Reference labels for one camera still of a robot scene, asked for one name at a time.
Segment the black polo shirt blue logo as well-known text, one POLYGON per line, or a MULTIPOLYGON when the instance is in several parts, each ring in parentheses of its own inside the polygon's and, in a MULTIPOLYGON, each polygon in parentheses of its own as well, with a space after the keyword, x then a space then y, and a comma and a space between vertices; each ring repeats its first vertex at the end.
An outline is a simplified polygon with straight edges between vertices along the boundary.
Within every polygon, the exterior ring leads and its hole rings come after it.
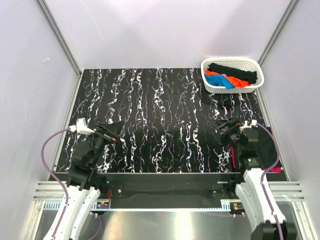
POLYGON ((253 85, 257 82, 257 72, 256 71, 246 71, 233 67, 223 66, 216 63, 211 63, 207 69, 211 72, 216 72, 219 74, 225 74, 228 77, 235 77, 242 81, 248 82, 250 85, 253 85))

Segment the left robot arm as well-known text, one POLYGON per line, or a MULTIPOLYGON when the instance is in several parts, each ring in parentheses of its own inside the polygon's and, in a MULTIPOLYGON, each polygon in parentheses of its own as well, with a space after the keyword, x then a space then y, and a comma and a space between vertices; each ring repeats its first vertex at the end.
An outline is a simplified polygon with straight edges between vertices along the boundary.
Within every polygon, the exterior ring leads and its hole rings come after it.
POLYGON ((120 139, 125 122, 98 122, 94 128, 87 126, 85 118, 79 118, 74 125, 63 129, 63 132, 76 132, 86 135, 73 150, 71 166, 63 183, 43 160, 42 164, 48 173, 60 184, 64 195, 55 219, 44 239, 77 240, 82 227, 98 198, 109 194, 107 177, 98 172, 96 166, 107 145, 120 139))

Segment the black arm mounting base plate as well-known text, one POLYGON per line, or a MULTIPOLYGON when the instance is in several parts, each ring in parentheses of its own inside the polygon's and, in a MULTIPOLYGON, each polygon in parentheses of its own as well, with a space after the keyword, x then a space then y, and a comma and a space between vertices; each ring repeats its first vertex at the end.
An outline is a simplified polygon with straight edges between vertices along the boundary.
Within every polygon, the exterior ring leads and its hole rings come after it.
POLYGON ((232 197, 236 173, 105 173, 113 209, 208 209, 232 197))

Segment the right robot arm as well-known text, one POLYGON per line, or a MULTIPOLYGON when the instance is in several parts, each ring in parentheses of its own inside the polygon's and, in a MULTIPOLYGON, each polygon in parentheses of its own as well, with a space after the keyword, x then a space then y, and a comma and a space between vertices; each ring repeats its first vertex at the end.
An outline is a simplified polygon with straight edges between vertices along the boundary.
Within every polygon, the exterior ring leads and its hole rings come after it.
POLYGON ((294 223, 287 221, 272 194, 267 173, 275 166, 263 163, 256 120, 241 123, 239 118, 212 121, 211 133, 221 146, 233 150, 233 168, 243 175, 242 181, 227 185, 228 195, 239 198, 251 226, 252 240, 294 240, 298 231, 294 223))

